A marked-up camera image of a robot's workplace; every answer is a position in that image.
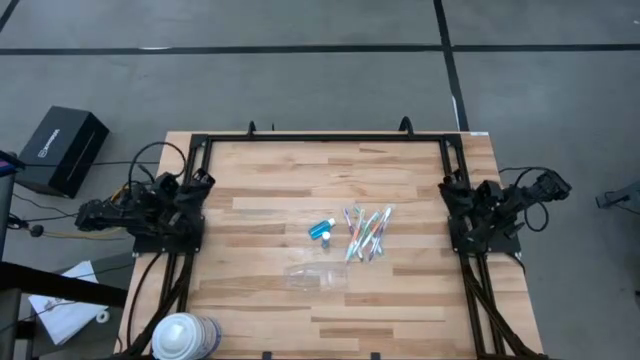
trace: white can lid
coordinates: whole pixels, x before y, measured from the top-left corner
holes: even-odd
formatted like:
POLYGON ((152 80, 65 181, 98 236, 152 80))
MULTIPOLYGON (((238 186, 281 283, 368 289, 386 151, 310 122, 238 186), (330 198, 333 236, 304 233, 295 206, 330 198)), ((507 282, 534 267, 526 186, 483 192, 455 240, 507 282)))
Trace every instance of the white can lid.
POLYGON ((160 360, 187 360, 197 351, 201 330, 196 319, 185 313, 172 314, 162 319, 153 331, 153 355, 160 360))

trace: toothbrush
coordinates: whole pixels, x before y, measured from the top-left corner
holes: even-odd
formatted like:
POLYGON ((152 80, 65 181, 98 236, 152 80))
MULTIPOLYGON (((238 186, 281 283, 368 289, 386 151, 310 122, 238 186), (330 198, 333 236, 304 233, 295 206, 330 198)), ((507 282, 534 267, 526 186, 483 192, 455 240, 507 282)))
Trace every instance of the toothbrush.
POLYGON ((377 226, 373 230, 373 233, 374 233, 375 236, 373 237, 374 238, 373 239, 373 245, 371 245, 371 252, 369 253, 369 261, 371 261, 373 259, 373 256, 375 255, 376 250, 380 246, 380 241, 382 240, 382 231, 384 230, 384 227, 389 222, 390 216, 391 216, 391 208, 388 207, 385 210, 384 215, 382 216, 382 219, 380 220, 380 222, 377 224, 377 226))
POLYGON ((364 249, 364 245, 361 246, 361 244, 363 243, 363 241, 365 239, 368 239, 368 238, 371 237, 372 234, 375 234, 377 225, 380 224, 380 223, 378 222, 374 226, 373 229, 371 229, 371 224, 376 222, 379 217, 380 217, 380 212, 379 211, 376 211, 373 215, 371 215, 371 218, 369 218, 369 221, 367 221, 367 225, 365 225, 365 227, 364 227, 365 231, 362 233, 362 236, 360 237, 360 240, 356 244, 358 258, 360 259, 360 261, 364 260, 364 255, 362 255, 362 249, 364 249))
POLYGON ((349 217, 349 209, 344 208, 342 210, 342 213, 344 214, 344 218, 345 220, 347 220, 347 225, 349 226, 349 232, 351 233, 351 235, 353 235, 353 225, 351 224, 351 218, 349 217))
POLYGON ((353 230, 353 237, 351 238, 351 243, 349 244, 349 248, 347 249, 347 256, 345 257, 345 261, 349 261, 353 252, 355 251, 356 243, 358 242, 358 235, 360 234, 360 228, 362 227, 362 220, 364 218, 364 210, 358 211, 358 223, 356 228, 353 230))

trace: electrical cord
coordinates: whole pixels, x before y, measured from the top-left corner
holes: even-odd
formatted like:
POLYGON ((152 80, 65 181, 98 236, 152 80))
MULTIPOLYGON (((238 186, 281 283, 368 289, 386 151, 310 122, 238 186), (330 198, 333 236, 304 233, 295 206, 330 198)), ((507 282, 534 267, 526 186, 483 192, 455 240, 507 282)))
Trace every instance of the electrical cord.
POLYGON ((153 174, 151 174, 151 171, 149 171, 149 169, 144 167, 144 165, 141 165, 141 164, 136 164, 136 165, 138 165, 138 169, 142 170, 142 172, 149 177, 149 181, 151 181, 151 183, 153 183, 156 180, 153 174))
POLYGON ((58 209, 58 208, 51 207, 51 206, 43 206, 43 205, 40 205, 40 204, 38 204, 37 202, 35 202, 35 201, 31 200, 31 199, 24 198, 24 197, 22 197, 22 196, 20 196, 20 195, 18 195, 18 194, 16 194, 16 193, 13 193, 12 195, 13 195, 13 196, 15 196, 16 198, 18 198, 18 199, 22 200, 22 201, 26 201, 26 202, 28 202, 28 203, 30 203, 30 204, 32 204, 32 205, 34 205, 34 206, 36 206, 36 207, 39 207, 40 209, 44 209, 44 210, 53 210, 53 211, 57 211, 57 212, 59 212, 59 213, 60 213, 60 214, 62 214, 62 215, 65 215, 65 216, 71 216, 69 213, 66 213, 66 212, 64 212, 64 211, 62 211, 62 210, 60 210, 60 209, 58 209))
POLYGON ((133 293, 133 299, 131 300, 131 306, 129 307, 129 321, 127 321, 127 337, 125 339, 127 341, 128 348, 131 347, 131 321, 133 320, 133 311, 136 308, 136 301, 138 300, 138 295, 140 294, 142 283, 147 278, 147 275, 149 274, 149 271, 153 267, 153 264, 155 264, 156 261, 158 261, 158 259, 160 258, 160 255, 162 255, 162 253, 156 254, 156 256, 154 256, 153 259, 151 259, 151 262, 149 263, 149 265, 147 265, 147 268, 144 269, 144 272, 140 277, 140 281, 138 281, 138 286, 136 286, 136 291, 133 293))
MULTIPOLYGON (((142 181, 138 181, 138 180, 133 180, 133 183, 135 184, 141 184, 141 185, 148 185, 148 184, 152 184, 153 180, 151 182, 142 182, 142 181)), ((113 195, 111 195, 111 197, 105 199, 105 203, 108 204, 109 206, 111 206, 112 208, 114 208, 117 211, 121 211, 122 213, 126 213, 131 211, 132 209, 126 209, 121 207, 120 205, 117 205, 114 201, 118 200, 120 198, 120 196, 122 196, 122 192, 124 190, 128 189, 128 182, 124 183, 118 190, 116 190, 113 195)))
POLYGON ((94 237, 87 237, 87 236, 82 236, 82 235, 75 235, 75 234, 69 234, 69 235, 52 235, 55 233, 49 233, 49 232, 44 232, 41 236, 42 237, 47 237, 47 238, 52 238, 52 239, 80 239, 80 240, 92 240, 92 241, 121 241, 121 240, 130 240, 131 238, 125 238, 125 237, 121 237, 121 238, 94 238, 94 237))
POLYGON ((7 229, 20 230, 28 226, 29 224, 26 221, 20 219, 17 215, 13 213, 9 213, 9 221, 7 222, 7 229))
POLYGON ((112 268, 108 268, 108 269, 104 269, 104 270, 100 270, 100 271, 96 271, 96 272, 92 272, 90 274, 84 274, 84 275, 80 275, 80 276, 75 276, 74 279, 80 279, 83 277, 87 277, 87 276, 91 276, 91 275, 98 275, 98 274, 104 274, 106 272, 111 272, 111 271, 116 271, 116 270, 121 270, 121 269, 126 269, 128 267, 132 267, 134 266, 135 263, 131 263, 131 264, 127 264, 127 265, 122 265, 122 266, 115 266, 112 268))
POLYGON ((541 231, 544 231, 544 229, 546 229, 547 226, 549 225, 549 210, 547 210, 547 207, 540 201, 536 202, 536 204, 540 205, 540 207, 542 208, 542 211, 544 211, 544 222, 542 223, 542 226, 540 226, 539 228, 534 228, 533 226, 531 226, 531 223, 529 223, 528 208, 524 210, 524 222, 525 224, 527 224, 527 227, 529 228, 529 230, 533 232, 541 232, 541 231))
POLYGON ((45 233, 49 234, 49 235, 55 235, 55 236, 68 236, 68 237, 81 236, 81 237, 86 237, 86 238, 98 238, 99 239, 99 238, 102 238, 102 237, 104 237, 106 235, 111 235, 111 234, 115 234, 117 232, 120 232, 120 231, 122 231, 122 229, 123 228, 121 228, 121 227, 117 227, 117 228, 111 229, 109 231, 104 231, 104 232, 101 232, 101 233, 98 233, 98 234, 89 233, 89 234, 86 234, 86 235, 85 234, 70 234, 70 233, 63 233, 63 232, 53 232, 53 231, 49 231, 49 232, 45 232, 45 233))
POLYGON ((522 260, 520 259, 521 257, 521 253, 506 253, 506 255, 510 258, 513 259, 513 261, 515 261, 516 263, 518 263, 518 265, 520 265, 520 267, 522 268, 522 273, 523 274, 527 274, 527 268, 525 268, 524 263, 522 262, 522 260))
POLYGON ((133 185, 133 180, 132 180, 133 169, 134 169, 135 165, 138 163, 138 157, 140 157, 140 155, 142 155, 149 148, 154 147, 154 146, 159 146, 159 145, 163 145, 163 146, 166 145, 166 146, 170 146, 170 147, 174 148, 180 154, 180 156, 182 157, 182 162, 183 162, 182 170, 178 174, 176 174, 175 176, 180 176, 180 175, 184 174, 184 172, 187 170, 187 158, 184 156, 184 153, 182 152, 182 150, 180 150, 180 148, 178 148, 174 144, 172 144, 170 142, 166 142, 166 141, 155 141, 155 142, 152 142, 150 144, 147 144, 136 153, 136 155, 133 157, 133 160, 131 160, 131 164, 129 165, 129 174, 128 174, 128 178, 127 178, 127 186, 129 187, 127 192, 129 193, 129 196, 132 195, 131 189, 132 189, 132 185, 133 185))
POLYGON ((118 353, 122 352, 122 340, 120 339, 120 335, 116 335, 116 340, 118 340, 118 353))
POLYGON ((66 303, 55 304, 55 305, 53 305, 52 307, 50 307, 50 308, 48 308, 48 309, 42 310, 42 311, 40 311, 40 312, 38 312, 38 313, 35 313, 35 314, 33 314, 33 315, 29 315, 29 316, 27 316, 27 317, 23 317, 22 319, 19 319, 18 321, 13 322, 13 323, 11 323, 11 324, 9 324, 9 325, 7 325, 7 326, 3 327, 2 329, 0 329, 0 334, 2 334, 3 332, 5 332, 5 331, 7 331, 7 330, 11 329, 12 327, 14 327, 14 326, 18 325, 18 323, 20 323, 21 321, 26 321, 26 320, 33 319, 33 318, 35 318, 36 316, 38 316, 38 315, 40 315, 40 314, 44 314, 44 313, 46 313, 47 311, 51 311, 51 310, 53 310, 53 309, 57 308, 58 306, 62 306, 62 305, 71 305, 71 304, 75 304, 75 303, 77 303, 77 301, 70 301, 70 302, 66 302, 66 303))
POLYGON ((26 222, 50 221, 50 220, 59 220, 59 219, 65 219, 69 217, 76 217, 76 216, 78 216, 78 213, 73 213, 73 214, 63 215, 63 216, 53 216, 53 217, 47 217, 47 218, 27 219, 22 221, 26 221, 26 222))
MULTIPOLYGON (((140 161, 138 164, 145 165, 157 165, 159 161, 140 161)), ((131 161, 105 161, 105 162, 94 162, 94 163, 83 163, 83 164, 25 164, 26 167, 64 167, 64 166, 103 166, 103 165, 125 165, 131 164, 131 161)))
MULTIPOLYGON (((505 171, 522 171, 520 175, 518 175, 518 177, 516 178, 516 181, 513 183, 513 186, 517 187, 525 175, 536 170, 550 171, 550 172, 556 173, 555 171, 544 166, 506 167, 498 171, 498 173, 503 173, 505 171)), ((542 208, 542 211, 544 212, 544 221, 540 227, 538 228, 533 227, 531 225, 531 222, 529 221, 529 208, 526 208, 524 209, 524 222, 529 228, 529 230, 533 232, 541 232, 541 231, 544 231, 549 225, 549 210, 547 210, 547 207, 541 201, 538 201, 537 199, 535 200, 536 200, 536 204, 540 205, 540 207, 542 208)))

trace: gray concrete floor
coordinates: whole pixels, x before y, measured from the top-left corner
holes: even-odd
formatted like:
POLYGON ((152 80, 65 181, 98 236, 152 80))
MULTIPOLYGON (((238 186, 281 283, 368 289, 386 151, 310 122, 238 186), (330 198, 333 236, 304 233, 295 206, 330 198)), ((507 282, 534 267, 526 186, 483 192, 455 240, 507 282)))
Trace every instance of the gray concrete floor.
MULTIPOLYGON (((640 42, 635 0, 444 3, 454 44, 640 42)), ((432 2, 419 0, 21 0, 0 33, 0 48, 439 41, 432 2)), ((544 233, 522 234, 546 352, 636 359, 640 222, 598 210, 593 199, 640 175, 640 52, 455 59, 470 128, 491 133, 498 164, 548 166, 574 186, 568 200, 549 206, 544 233)), ((238 130, 250 120, 262 129, 275 123, 291 130, 377 130, 393 129, 408 115, 420 130, 457 126, 439 53, 2 56, 0 69, 3 150, 19 151, 51 105, 91 110, 112 130, 104 161, 129 159, 169 130, 238 130)), ((16 192, 73 211, 121 184, 125 170, 92 169, 75 200, 16 192)), ((18 200, 12 209, 20 216, 50 214, 18 200)), ((47 225, 73 230, 71 221, 47 225)), ((54 270, 130 247, 130 241, 10 233, 5 260, 54 270)), ((87 351, 104 355, 111 346, 106 341, 87 351)))

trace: black cable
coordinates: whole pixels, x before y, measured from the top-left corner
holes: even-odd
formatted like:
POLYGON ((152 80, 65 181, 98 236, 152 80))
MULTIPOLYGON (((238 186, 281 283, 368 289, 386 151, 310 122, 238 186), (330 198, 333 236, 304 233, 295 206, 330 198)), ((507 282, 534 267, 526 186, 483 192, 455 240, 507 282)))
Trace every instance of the black cable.
POLYGON ((131 264, 127 264, 127 265, 122 265, 122 266, 116 266, 116 267, 112 267, 112 268, 108 268, 108 269, 104 269, 104 270, 100 270, 100 271, 96 271, 96 272, 92 272, 91 274, 84 274, 84 275, 80 275, 80 276, 75 276, 75 279, 80 279, 83 277, 87 277, 87 276, 91 276, 91 275, 98 275, 98 274, 104 274, 106 272, 110 272, 110 271, 116 271, 116 270, 120 270, 120 269, 126 269, 128 267, 132 267, 133 265, 135 265, 135 263, 131 263, 131 264))
MULTIPOLYGON (((605 198, 607 201, 611 202, 611 200, 609 200, 609 194, 613 194, 613 193, 614 193, 614 191, 607 191, 606 193, 604 193, 604 198, 605 198)), ((617 204, 617 203, 616 203, 616 204, 611 204, 611 205, 612 205, 612 206, 617 207, 617 208, 618 208, 618 209, 620 209, 620 210, 624 210, 624 211, 626 211, 626 212, 629 212, 629 213, 631 213, 631 214, 634 214, 634 215, 640 215, 640 212, 639 212, 639 211, 629 209, 629 208, 628 208, 628 207, 626 207, 626 206, 622 206, 622 205, 617 204)))
POLYGON ((153 330, 158 325, 158 323, 167 315, 169 310, 173 307, 174 302, 180 296, 183 291, 188 291, 187 287, 187 279, 189 277, 191 267, 193 266, 193 258, 186 257, 184 260, 184 264, 182 265, 182 271, 178 276, 173 288, 169 290, 167 296, 161 300, 160 306, 158 306, 158 310, 156 310, 155 314, 149 320, 147 326, 145 326, 144 330, 136 337, 133 345, 125 350, 125 353, 132 356, 140 356, 146 349, 149 341, 151 340, 151 336, 153 335, 153 330))
POLYGON ((153 174, 151 174, 149 169, 147 169, 146 167, 144 167, 144 165, 142 165, 140 163, 137 163, 136 165, 138 165, 138 169, 140 169, 143 173, 145 173, 149 177, 149 181, 151 181, 151 183, 156 181, 155 176, 153 176, 153 174))
POLYGON ((122 340, 120 340, 120 335, 116 335, 116 340, 118 340, 118 353, 122 352, 122 340))
MULTIPOLYGON (((138 164, 145 165, 157 165, 159 161, 140 161, 138 164)), ((73 167, 73 166, 102 166, 102 165, 125 165, 131 164, 131 161, 105 161, 105 162, 95 162, 95 163, 84 163, 84 164, 25 164, 26 167, 73 167)))
POLYGON ((549 210, 547 210, 547 207, 540 201, 536 202, 536 204, 540 205, 540 207, 544 211, 544 223, 539 228, 534 228, 533 226, 531 226, 531 224, 529 223, 529 208, 524 209, 524 222, 525 224, 527 224, 529 230, 533 232, 541 232, 544 231, 544 229, 546 229, 549 225, 549 210))
POLYGON ((9 221, 7 222, 7 228, 11 230, 20 230, 29 228, 29 223, 20 219, 17 215, 9 213, 9 221))
POLYGON ((527 268, 524 267, 524 263, 522 262, 522 260, 520 260, 520 253, 506 253, 508 257, 512 258, 515 262, 518 263, 518 265, 520 265, 520 267, 522 268, 522 273, 523 274, 527 274, 527 268))
MULTIPOLYGON (((155 181, 155 179, 152 178, 152 180, 150 182, 148 182, 148 181, 147 182, 142 182, 142 181, 138 181, 138 180, 133 180, 133 183, 140 184, 140 185, 149 185, 149 184, 153 184, 154 181, 155 181)), ((124 184, 122 184, 122 186, 120 187, 121 190, 120 190, 118 196, 116 196, 116 199, 118 197, 125 196, 124 189, 127 186, 127 184, 128 184, 128 182, 125 182, 124 184)), ((130 195, 131 195, 130 192, 126 192, 126 196, 130 196, 130 195)), ((109 196, 107 199, 104 200, 104 203, 108 204, 109 206, 111 206, 113 209, 115 209, 117 211, 121 211, 123 214, 133 210, 133 208, 126 209, 126 208, 121 207, 120 205, 116 205, 116 204, 113 203, 113 201, 111 199, 112 199, 112 196, 109 196)))
POLYGON ((18 323, 19 323, 19 322, 21 322, 21 321, 30 320, 30 319, 32 319, 32 318, 35 318, 36 316, 38 316, 38 315, 40 315, 40 314, 44 314, 44 313, 46 313, 47 311, 51 311, 51 310, 53 310, 54 308, 57 308, 58 306, 62 306, 62 305, 71 305, 71 304, 75 304, 75 303, 77 303, 77 301, 70 301, 70 302, 66 302, 66 303, 55 304, 55 305, 53 305, 52 307, 50 307, 50 308, 48 308, 48 309, 44 309, 44 310, 42 310, 42 311, 40 311, 40 312, 38 312, 38 313, 35 313, 35 314, 33 314, 33 315, 29 315, 29 316, 27 316, 27 317, 23 317, 22 319, 18 319, 18 321, 15 321, 15 322, 13 322, 13 323, 11 323, 11 324, 9 324, 9 325, 7 325, 7 326, 3 327, 2 329, 0 329, 0 334, 1 334, 1 333, 3 333, 3 332, 5 332, 6 330, 9 330, 9 329, 11 329, 12 327, 14 327, 14 326, 18 325, 18 323))
POLYGON ((66 236, 66 235, 51 235, 44 232, 42 237, 50 238, 50 239, 79 239, 79 240, 93 240, 93 241, 121 241, 121 240, 130 240, 131 238, 92 238, 82 235, 74 235, 74 236, 66 236))
POLYGON ((534 170, 549 170, 549 171, 553 171, 550 170, 549 168, 546 168, 544 166, 520 166, 520 167, 506 167, 506 168, 502 168, 500 169, 500 171, 498 171, 498 173, 502 174, 505 171, 522 171, 522 170, 529 170, 529 169, 534 169, 534 170))
POLYGON ((131 306, 129 307, 129 321, 127 322, 126 340, 127 340, 128 348, 131 347, 131 321, 133 320, 133 310, 135 310, 136 308, 136 301, 138 300, 138 295, 140 294, 142 283, 147 278, 147 275, 149 274, 149 270, 151 270, 151 267, 153 267, 153 264, 155 264, 156 261, 160 258, 160 255, 162 255, 162 253, 156 254, 156 256, 154 256, 154 258, 151 259, 151 262, 149 263, 149 265, 147 265, 147 268, 144 269, 144 272, 142 273, 142 277, 140 277, 140 281, 138 282, 138 286, 136 286, 136 291, 133 294, 133 299, 131 300, 131 306))
POLYGON ((27 220, 22 220, 22 221, 26 221, 26 222, 49 221, 49 220, 59 220, 59 219, 65 219, 65 218, 68 218, 68 217, 76 217, 76 216, 78 216, 78 213, 73 213, 73 214, 63 215, 63 216, 53 216, 53 217, 48 217, 48 218, 27 219, 27 220))
POLYGON ((553 170, 546 168, 546 167, 540 167, 540 166, 534 166, 534 167, 530 167, 528 169, 526 169, 525 171, 521 172, 520 175, 518 175, 518 178, 516 179, 516 182, 513 183, 514 186, 518 186, 520 184, 520 180, 522 180, 522 178, 527 175, 528 173, 534 171, 534 170, 539 170, 539 171, 549 171, 549 172, 554 172, 553 170))
POLYGON ((184 174, 184 172, 187 170, 187 158, 184 156, 184 153, 182 152, 182 150, 180 150, 180 148, 178 148, 174 144, 172 144, 170 142, 166 142, 166 141, 155 141, 155 142, 152 142, 150 144, 147 144, 136 153, 136 155, 133 157, 133 160, 131 160, 131 164, 129 165, 129 175, 128 175, 128 178, 127 178, 127 185, 129 187, 128 188, 128 192, 129 192, 130 196, 132 195, 131 186, 133 184, 133 181, 132 181, 133 169, 134 169, 135 165, 138 162, 138 157, 140 155, 142 155, 145 151, 147 151, 147 149, 149 149, 151 147, 154 147, 154 146, 158 146, 158 145, 170 146, 170 147, 174 148, 180 154, 180 156, 182 157, 182 162, 184 163, 184 165, 182 167, 182 170, 178 174, 176 174, 176 176, 180 176, 180 175, 184 174))
POLYGON ((32 204, 32 205, 34 205, 34 206, 36 206, 36 207, 39 207, 40 209, 44 209, 44 210, 53 210, 53 211, 57 211, 57 212, 59 212, 59 213, 60 213, 60 214, 62 214, 62 215, 70 216, 68 213, 66 213, 66 212, 64 212, 64 211, 62 211, 62 210, 60 210, 60 209, 58 209, 58 208, 51 207, 51 206, 43 206, 43 205, 40 205, 40 204, 38 204, 37 202, 35 202, 35 201, 31 200, 31 199, 24 198, 24 197, 22 197, 22 196, 20 196, 20 195, 18 195, 18 194, 16 194, 16 193, 13 193, 13 196, 17 197, 18 199, 20 199, 20 200, 22 200, 22 201, 26 201, 26 202, 28 202, 28 203, 30 203, 30 204, 32 204))

